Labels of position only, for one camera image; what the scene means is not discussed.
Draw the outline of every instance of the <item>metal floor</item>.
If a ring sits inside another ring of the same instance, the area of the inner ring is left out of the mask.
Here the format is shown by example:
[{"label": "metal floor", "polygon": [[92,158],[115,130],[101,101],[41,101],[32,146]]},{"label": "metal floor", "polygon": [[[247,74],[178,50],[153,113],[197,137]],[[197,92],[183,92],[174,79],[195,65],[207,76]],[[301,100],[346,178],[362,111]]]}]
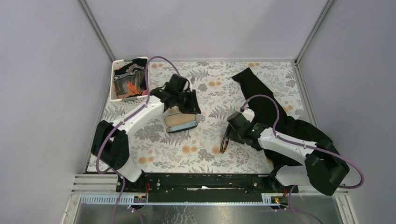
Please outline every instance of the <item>metal floor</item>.
[{"label": "metal floor", "polygon": [[[108,224],[113,205],[80,204],[76,224]],[[334,198],[329,196],[293,196],[293,207],[315,214],[325,224],[342,224],[341,215]],[[145,224],[299,224],[292,211],[274,212],[268,206],[169,206],[146,205],[139,210]],[[307,224],[317,224],[312,217],[300,214]],[[131,213],[125,205],[119,205],[114,223],[140,224],[136,212]]]}]

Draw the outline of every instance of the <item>gray leaf pattern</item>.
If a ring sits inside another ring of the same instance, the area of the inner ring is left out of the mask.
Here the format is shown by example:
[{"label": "gray leaf pattern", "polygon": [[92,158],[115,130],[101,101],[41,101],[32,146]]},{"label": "gray leaf pattern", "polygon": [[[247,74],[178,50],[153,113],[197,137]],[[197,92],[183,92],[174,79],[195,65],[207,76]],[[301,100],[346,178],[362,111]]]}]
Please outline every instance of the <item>gray leaf pattern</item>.
[{"label": "gray leaf pattern", "polygon": [[165,144],[170,144],[173,145],[173,143],[176,144],[181,144],[183,141],[188,140],[191,138],[189,135],[190,131],[185,131],[185,132],[177,132],[177,133],[170,133],[165,137],[162,137],[160,142],[165,143]]},{"label": "gray leaf pattern", "polygon": [[199,91],[201,92],[206,92],[206,90],[208,90],[208,87],[206,86],[205,83],[199,84],[198,88]]},{"label": "gray leaf pattern", "polygon": [[[292,66],[289,62],[175,62],[180,74],[188,77],[197,90],[202,114],[198,126],[179,133],[166,133],[164,118],[175,111],[167,110],[129,134],[130,157],[145,172],[178,173],[269,173],[272,163],[263,151],[229,142],[219,154],[220,141],[227,127],[227,117],[239,110],[245,98],[231,76],[250,67],[275,95],[288,115],[306,120]],[[173,68],[165,62],[149,66],[150,87],[168,82]],[[102,119],[113,121],[136,106],[115,107],[109,101]],[[95,172],[96,157],[90,158],[87,171]],[[101,170],[106,164],[99,162]]]}]

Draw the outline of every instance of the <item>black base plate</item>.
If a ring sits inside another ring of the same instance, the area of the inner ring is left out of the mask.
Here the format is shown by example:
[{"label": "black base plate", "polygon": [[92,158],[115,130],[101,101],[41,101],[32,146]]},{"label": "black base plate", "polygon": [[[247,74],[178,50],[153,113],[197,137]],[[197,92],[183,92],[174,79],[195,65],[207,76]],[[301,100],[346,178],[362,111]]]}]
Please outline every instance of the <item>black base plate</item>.
[{"label": "black base plate", "polygon": [[[152,203],[262,202],[261,193],[283,193],[285,188],[288,191],[291,188],[280,185],[267,175],[258,174],[144,173],[139,178],[144,185],[139,189],[135,183],[126,181],[124,192],[145,193],[148,183],[148,202]],[[117,192],[121,191],[121,186],[117,186]]]}]

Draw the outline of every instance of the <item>black cloth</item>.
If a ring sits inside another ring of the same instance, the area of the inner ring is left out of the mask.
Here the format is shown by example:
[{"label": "black cloth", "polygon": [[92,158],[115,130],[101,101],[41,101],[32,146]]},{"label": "black cloth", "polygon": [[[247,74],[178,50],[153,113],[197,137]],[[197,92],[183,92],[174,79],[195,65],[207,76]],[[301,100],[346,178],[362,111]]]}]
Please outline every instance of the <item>black cloth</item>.
[{"label": "black cloth", "polygon": [[[296,120],[291,116],[287,116],[285,110],[274,98],[273,92],[262,83],[259,78],[252,72],[250,68],[245,69],[243,72],[235,75],[232,79],[240,84],[243,96],[248,99],[257,94],[267,95],[276,101],[279,107],[279,121],[276,125],[276,130],[289,135],[294,138],[298,138],[305,141],[319,142],[321,140],[332,140],[315,128],[312,124],[303,121]],[[276,108],[274,104],[263,97],[256,97],[249,101],[249,108],[255,112],[255,118],[252,120],[252,124],[262,123],[269,127],[272,127],[276,119]],[[287,166],[299,166],[300,163],[297,161],[282,155],[280,153],[264,149],[264,153],[267,158],[272,160],[275,165],[287,165]]]}]

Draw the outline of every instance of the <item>metal frame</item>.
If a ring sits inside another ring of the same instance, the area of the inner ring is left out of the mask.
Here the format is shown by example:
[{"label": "metal frame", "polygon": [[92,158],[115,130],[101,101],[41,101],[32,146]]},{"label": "metal frame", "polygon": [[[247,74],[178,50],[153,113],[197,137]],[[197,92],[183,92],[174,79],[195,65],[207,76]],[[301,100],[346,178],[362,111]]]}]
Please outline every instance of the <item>metal frame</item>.
[{"label": "metal frame", "polygon": [[356,218],[354,209],[352,208],[351,200],[349,195],[335,196],[334,199],[337,202],[339,212],[343,223],[345,224],[359,224]]},{"label": "metal frame", "polygon": [[[154,59],[153,62],[161,61],[161,59]],[[172,59],[173,62],[295,62],[295,59],[259,59],[259,58],[250,58],[250,59]]]},{"label": "metal frame", "polygon": [[78,206],[80,205],[81,195],[71,195],[61,224],[74,224],[77,216]]},{"label": "metal frame", "polygon": [[[117,174],[77,174],[74,179],[74,184],[71,190],[73,195],[86,195],[86,194],[116,194],[116,185],[118,181]],[[123,193],[126,195],[141,195],[142,193]],[[319,196],[323,195],[312,186],[300,186],[298,193],[294,195],[310,195]],[[266,196],[282,196],[282,193],[263,193]],[[348,191],[338,189],[334,195],[347,196]]]},{"label": "metal frame", "polygon": [[310,34],[308,35],[307,40],[305,41],[303,47],[301,48],[300,52],[298,53],[298,55],[297,55],[297,57],[295,59],[296,64],[299,64],[301,62],[301,60],[303,59],[304,54],[306,53],[306,51],[307,51],[309,45],[311,44],[314,36],[318,32],[320,26],[323,23],[323,20],[325,19],[327,13],[330,11],[330,9],[331,9],[331,7],[332,7],[332,5],[333,5],[333,3],[335,1],[336,0],[327,0],[325,6],[323,7],[322,11],[320,12],[320,15],[319,15],[318,19],[315,22],[315,25],[313,25],[313,28],[312,28]]},{"label": "metal frame", "polygon": [[95,32],[96,36],[98,37],[100,43],[102,44],[103,49],[105,50],[107,56],[109,57],[110,61],[113,62],[115,61],[115,56],[113,51],[111,50],[109,44],[106,41],[105,36],[103,35],[102,31],[99,28],[98,23],[95,20],[95,17],[93,16],[91,10],[89,9],[88,3],[86,0],[77,0],[86,15],[89,23],[92,26],[93,31]]},{"label": "metal frame", "polygon": [[[105,95],[105,97],[103,98],[103,102],[102,102],[102,106],[101,106],[101,113],[100,113],[100,115],[98,116],[98,120],[96,121],[96,124],[97,123],[99,123],[101,120],[102,120],[102,117],[103,117],[103,113],[104,113],[104,111],[105,111],[105,107],[106,107],[106,103],[107,103],[107,99],[108,99],[108,96],[109,96],[109,92],[110,92],[110,85],[108,85],[107,86],[107,92],[106,92],[106,95]],[[92,139],[91,139],[91,144],[90,145],[92,145],[92,143],[93,143],[93,138],[94,138],[95,136],[94,135],[92,135]],[[87,152],[87,154],[86,154],[86,156],[85,156],[85,160],[84,160],[84,164],[82,165],[82,167],[81,167],[81,169],[80,169],[80,173],[85,173],[86,172],[86,170],[87,170],[87,166],[88,166],[88,162],[89,162],[89,159],[91,158],[91,151],[90,150],[88,150],[88,152]]]},{"label": "metal frame", "polygon": [[298,90],[300,91],[301,101],[303,102],[304,110],[308,115],[309,122],[315,127],[319,128],[318,120],[316,119],[315,112],[312,107],[312,102],[305,85],[304,77],[300,71],[299,65],[292,63],[294,77],[296,77],[296,83]]}]

